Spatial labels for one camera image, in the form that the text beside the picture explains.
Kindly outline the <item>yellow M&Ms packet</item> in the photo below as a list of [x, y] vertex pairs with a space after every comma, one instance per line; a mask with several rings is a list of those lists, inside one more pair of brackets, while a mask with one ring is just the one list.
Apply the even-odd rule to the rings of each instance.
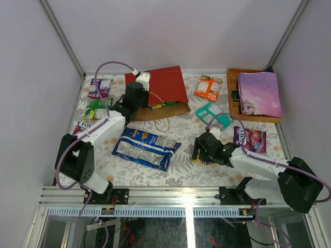
[[201, 150], [200, 148], [193, 151], [192, 161], [196, 161], [205, 165], [212, 165], [215, 163], [205, 154], [205, 151]]

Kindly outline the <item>teal snack packet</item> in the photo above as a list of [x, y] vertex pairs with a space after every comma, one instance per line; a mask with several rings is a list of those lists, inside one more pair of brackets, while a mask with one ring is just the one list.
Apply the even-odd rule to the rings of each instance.
[[[218, 107], [214, 102], [209, 102], [205, 106], [199, 108], [195, 111], [195, 114], [198, 118], [200, 118], [205, 124], [209, 124], [210, 121], [222, 110]], [[229, 115], [221, 115], [216, 117], [211, 126], [214, 128], [218, 128], [220, 130], [226, 129], [233, 123], [233, 120], [229, 117]]]

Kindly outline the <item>purple berries packet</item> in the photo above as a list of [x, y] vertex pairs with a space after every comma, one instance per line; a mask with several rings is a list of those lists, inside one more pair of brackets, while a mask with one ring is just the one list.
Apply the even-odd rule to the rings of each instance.
[[244, 134], [245, 132], [242, 128], [235, 126], [233, 143], [241, 145], [241, 143], [244, 142], [244, 147], [246, 150], [259, 154], [266, 154], [267, 133], [265, 131], [246, 129], [246, 137], [244, 137]]
[[77, 125], [75, 126], [72, 135], [76, 136], [77, 134], [86, 131], [89, 129], [92, 125], [90, 123], [78, 121]]

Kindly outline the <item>orange snack packet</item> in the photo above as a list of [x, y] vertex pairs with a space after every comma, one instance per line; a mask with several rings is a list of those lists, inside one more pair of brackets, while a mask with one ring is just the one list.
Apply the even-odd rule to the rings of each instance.
[[216, 102], [223, 83], [223, 79], [202, 75], [194, 95]]

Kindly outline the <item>yellow green candy packet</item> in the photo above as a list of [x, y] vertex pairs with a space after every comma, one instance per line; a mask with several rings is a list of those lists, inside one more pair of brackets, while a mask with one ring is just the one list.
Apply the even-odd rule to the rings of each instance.
[[150, 109], [153, 110], [153, 109], [158, 109], [158, 108], [165, 107], [165, 106], [173, 106], [173, 105], [176, 105], [178, 103], [179, 103], [179, 101], [161, 102], [161, 103], [150, 106]]

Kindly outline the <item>red brown paper bag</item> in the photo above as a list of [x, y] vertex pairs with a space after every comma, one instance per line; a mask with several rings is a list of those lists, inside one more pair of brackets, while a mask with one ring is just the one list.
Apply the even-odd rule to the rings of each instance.
[[[147, 70], [151, 74], [149, 81], [149, 98], [146, 107], [138, 110], [133, 122], [153, 121], [160, 132], [168, 132], [157, 126], [156, 121], [166, 119], [170, 127], [170, 118], [190, 113], [188, 97], [180, 66], [171, 66]], [[150, 109], [150, 106], [168, 101], [179, 101], [173, 106]]]

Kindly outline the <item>blue Doritos chips bag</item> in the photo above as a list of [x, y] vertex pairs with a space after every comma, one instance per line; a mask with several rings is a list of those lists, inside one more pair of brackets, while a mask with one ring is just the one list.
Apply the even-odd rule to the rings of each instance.
[[181, 145], [160, 135], [126, 127], [112, 155], [167, 172], [172, 157]]

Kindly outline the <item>red green snack packet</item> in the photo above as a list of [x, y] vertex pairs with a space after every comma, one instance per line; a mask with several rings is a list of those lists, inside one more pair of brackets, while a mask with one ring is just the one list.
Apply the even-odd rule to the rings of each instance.
[[84, 120], [98, 120], [107, 116], [107, 110], [100, 99], [90, 99], [87, 102]]

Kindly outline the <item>purple snack packet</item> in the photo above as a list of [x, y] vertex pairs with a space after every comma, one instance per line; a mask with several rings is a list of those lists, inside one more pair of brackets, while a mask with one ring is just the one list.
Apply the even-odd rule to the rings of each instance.
[[[113, 80], [111, 79], [97, 79], [97, 88], [103, 98], [107, 98], [110, 92], [110, 86]], [[95, 80], [92, 79], [89, 85], [87, 96], [90, 99], [99, 99], [100, 95], [95, 87]]]

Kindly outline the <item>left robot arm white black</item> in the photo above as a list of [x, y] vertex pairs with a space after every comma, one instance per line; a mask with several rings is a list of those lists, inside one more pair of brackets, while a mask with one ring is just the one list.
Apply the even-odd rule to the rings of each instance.
[[132, 122], [138, 110], [148, 105], [148, 98], [148, 82], [131, 82], [126, 87], [125, 94], [111, 107], [106, 117], [77, 136], [63, 136], [55, 165], [59, 188], [71, 188], [61, 185], [59, 175], [62, 173], [82, 187], [94, 191], [96, 199], [102, 204], [112, 200], [111, 182], [95, 171], [95, 148]]

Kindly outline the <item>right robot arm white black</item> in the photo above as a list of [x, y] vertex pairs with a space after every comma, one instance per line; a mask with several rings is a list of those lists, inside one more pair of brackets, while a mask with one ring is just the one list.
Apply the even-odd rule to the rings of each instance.
[[221, 189], [220, 194], [225, 196], [221, 200], [224, 205], [248, 205], [261, 200], [263, 204], [287, 204], [299, 213], [308, 213], [323, 189], [323, 183], [301, 158], [272, 161], [243, 150], [239, 144], [223, 144], [210, 131], [195, 139], [192, 158], [263, 177], [262, 180], [245, 177], [235, 189]]

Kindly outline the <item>floral table mat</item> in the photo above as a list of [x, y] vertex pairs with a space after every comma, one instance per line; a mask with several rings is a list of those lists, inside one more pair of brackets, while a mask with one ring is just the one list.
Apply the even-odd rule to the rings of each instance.
[[[222, 112], [228, 112], [226, 74], [207, 75], [223, 81], [216, 105], [219, 106]], [[92, 75], [87, 76], [82, 83], [70, 133], [72, 133], [78, 121], [83, 121], [88, 104], [87, 93], [89, 89], [92, 89], [89, 86], [92, 77]], [[110, 97], [114, 101], [118, 100], [125, 91], [124, 75], [101, 75], [100, 77], [112, 80]], [[107, 139], [97, 147], [95, 152], [95, 171], [102, 178], [111, 181], [116, 187], [218, 187], [222, 185], [237, 185], [245, 176], [262, 178], [259, 175], [248, 172], [248, 169], [229, 168], [218, 164], [206, 165], [191, 160], [194, 139], [201, 135], [206, 127], [206, 124], [195, 114], [197, 109], [208, 103], [206, 99], [194, 95], [200, 78], [201, 74], [183, 74], [190, 108], [189, 114], [156, 121], [137, 121], [130, 123], [128, 126], [133, 129], [164, 136], [182, 144], [172, 157], [170, 168], [167, 172], [112, 155], [114, 146], [123, 132], [122, 130], [113, 134], [110, 139]], [[243, 123], [246, 128], [266, 131], [267, 156], [276, 160], [285, 159], [275, 124], [250, 121], [243, 121]]]

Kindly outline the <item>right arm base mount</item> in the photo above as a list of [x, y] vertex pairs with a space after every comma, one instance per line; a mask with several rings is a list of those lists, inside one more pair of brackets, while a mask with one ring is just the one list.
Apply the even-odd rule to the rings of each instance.
[[255, 206], [260, 198], [250, 196], [246, 190], [249, 187], [258, 186], [261, 180], [252, 177], [244, 177], [241, 182], [234, 188], [219, 187], [218, 194], [214, 196], [215, 199], [220, 200], [221, 205], [229, 206]]

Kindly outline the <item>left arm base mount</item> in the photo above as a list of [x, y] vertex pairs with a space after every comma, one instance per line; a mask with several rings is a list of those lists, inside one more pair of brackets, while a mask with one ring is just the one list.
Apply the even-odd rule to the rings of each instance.
[[102, 194], [92, 191], [92, 196], [88, 201], [88, 205], [127, 205], [129, 199], [129, 189], [113, 188], [113, 184], [109, 182], [106, 191]]

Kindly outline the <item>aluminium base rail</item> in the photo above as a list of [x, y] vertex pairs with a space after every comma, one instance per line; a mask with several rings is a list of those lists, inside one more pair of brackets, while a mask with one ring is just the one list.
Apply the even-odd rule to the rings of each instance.
[[288, 208], [285, 203], [258, 199], [236, 203], [229, 194], [220, 194], [218, 187], [126, 187], [113, 192], [109, 203], [98, 203], [96, 195], [89, 198], [78, 186], [69, 190], [46, 186], [38, 205], [46, 207], [49, 215], [102, 217], [184, 217], [192, 211], [200, 218], [249, 218], [248, 211], [255, 210], [256, 204], [270, 212]]

